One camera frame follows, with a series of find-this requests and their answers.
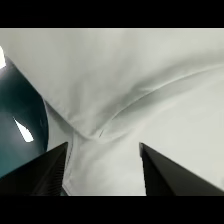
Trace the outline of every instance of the white sheet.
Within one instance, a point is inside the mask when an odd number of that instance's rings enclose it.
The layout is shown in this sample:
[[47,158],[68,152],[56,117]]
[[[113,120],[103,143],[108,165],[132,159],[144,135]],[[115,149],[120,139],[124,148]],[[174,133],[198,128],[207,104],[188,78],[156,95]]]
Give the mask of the white sheet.
[[70,194],[144,194],[139,141],[223,187],[224,29],[0,29],[0,45],[75,130]]

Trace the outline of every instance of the black object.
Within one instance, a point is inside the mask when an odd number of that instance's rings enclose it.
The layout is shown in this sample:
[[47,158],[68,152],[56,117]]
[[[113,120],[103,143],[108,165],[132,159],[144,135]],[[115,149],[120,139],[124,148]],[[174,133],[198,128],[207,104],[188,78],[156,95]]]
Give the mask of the black object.
[[224,196],[224,192],[140,144],[147,196]]
[[0,195],[60,196],[68,143],[0,179]]

